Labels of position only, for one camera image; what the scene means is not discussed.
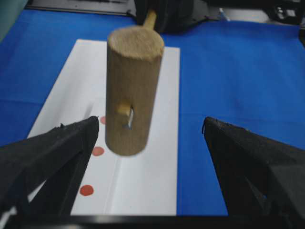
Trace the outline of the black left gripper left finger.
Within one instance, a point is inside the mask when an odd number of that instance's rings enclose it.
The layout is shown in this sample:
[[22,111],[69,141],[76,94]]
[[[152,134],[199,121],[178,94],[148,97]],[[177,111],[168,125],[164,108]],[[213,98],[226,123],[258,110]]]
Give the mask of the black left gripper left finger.
[[0,226],[74,226],[71,210],[99,134],[91,116],[0,148]]

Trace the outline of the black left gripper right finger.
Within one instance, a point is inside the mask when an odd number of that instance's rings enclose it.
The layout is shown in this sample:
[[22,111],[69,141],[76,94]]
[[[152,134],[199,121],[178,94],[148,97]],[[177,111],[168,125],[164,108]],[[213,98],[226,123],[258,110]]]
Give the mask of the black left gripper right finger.
[[302,229],[305,152],[213,117],[203,121],[228,228]]

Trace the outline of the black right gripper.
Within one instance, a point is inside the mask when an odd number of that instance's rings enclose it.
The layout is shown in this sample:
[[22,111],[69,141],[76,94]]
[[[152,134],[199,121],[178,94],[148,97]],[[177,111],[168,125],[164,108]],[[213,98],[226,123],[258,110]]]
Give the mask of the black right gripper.
[[223,8],[209,0],[136,0],[137,24],[158,33],[181,32],[202,22],[221,18]]

